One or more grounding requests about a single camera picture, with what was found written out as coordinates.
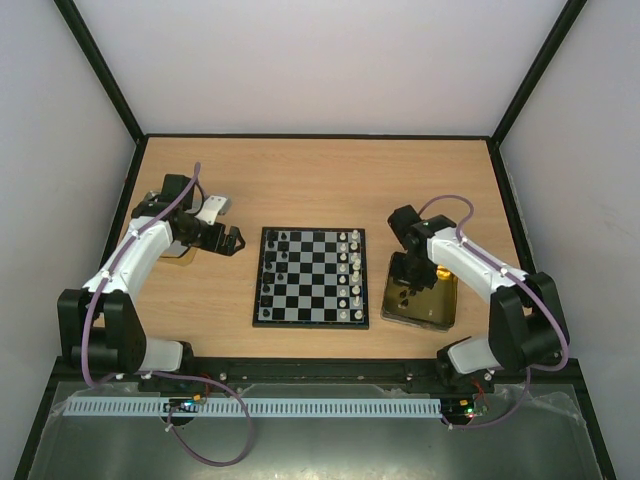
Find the gold metal tin tray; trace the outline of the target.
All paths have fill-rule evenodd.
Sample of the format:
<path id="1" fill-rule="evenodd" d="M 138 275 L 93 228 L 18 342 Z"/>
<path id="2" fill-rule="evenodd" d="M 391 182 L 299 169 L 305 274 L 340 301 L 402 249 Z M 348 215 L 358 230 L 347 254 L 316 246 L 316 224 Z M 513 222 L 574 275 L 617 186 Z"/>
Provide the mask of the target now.
<path id="1" fill-rule="evenodd" d="M 458 278 L 444 267 L 430 267 L 413 280 L 405 275 L 405 253 L 390 259 L 381 318 L 404 325 L 447 332 L 455 324 Z"/>

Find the black grey chess board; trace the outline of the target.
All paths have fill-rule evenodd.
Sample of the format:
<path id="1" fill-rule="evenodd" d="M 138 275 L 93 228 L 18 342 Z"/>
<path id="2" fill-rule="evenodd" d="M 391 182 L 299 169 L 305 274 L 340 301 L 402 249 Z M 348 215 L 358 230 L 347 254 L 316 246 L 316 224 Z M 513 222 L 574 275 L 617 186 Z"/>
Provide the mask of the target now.
<path id="1" fill-rule="evenodd" d="M 252 318 L 264 328 L 369 328 L 362 228 L 262 229 Z"/>

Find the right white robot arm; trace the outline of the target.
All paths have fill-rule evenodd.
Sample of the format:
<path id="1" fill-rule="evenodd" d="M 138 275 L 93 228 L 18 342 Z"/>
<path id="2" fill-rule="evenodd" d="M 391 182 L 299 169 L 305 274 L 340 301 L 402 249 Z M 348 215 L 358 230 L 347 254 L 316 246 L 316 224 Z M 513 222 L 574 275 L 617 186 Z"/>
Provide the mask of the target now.
<path id="1" fill-rule="evenodd" d="M 465 237 L 444 215 L 423 219 L 409 205 L 388 225 L 402 246 L 392 255 L 381 315 L 439 331 L 454 322 L 457 285 L 489 307 L 488 331 L 455 341 L 436 354 L 438 384 L 455 392 L 482 372 L 563 369 L 570 336 L 554 280 L 497 259 Z"/>

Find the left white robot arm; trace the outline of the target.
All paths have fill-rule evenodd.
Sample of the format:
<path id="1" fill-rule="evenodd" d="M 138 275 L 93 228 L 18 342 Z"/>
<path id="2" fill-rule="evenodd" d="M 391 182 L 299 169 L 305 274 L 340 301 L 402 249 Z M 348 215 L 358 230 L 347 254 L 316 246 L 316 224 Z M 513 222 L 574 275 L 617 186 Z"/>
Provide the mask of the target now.
<path id="1" fill-rule="evenodd" d="M 231 208 L 227 196 L 207 195 L 199 177 L 165 176 L 131 212 L 126 232 L 99 271 L 79 289 L 66 289 L 57 313 L 64 360 L 80 369 L 85 383 L 126 374 L 177 372 L 192 356 L 189 343 L 152 338 L 136 311 L 136 300 L 155 264 L 174 245 L 232 256 L 245 241 L 240 230 L 219 222 Z"/>

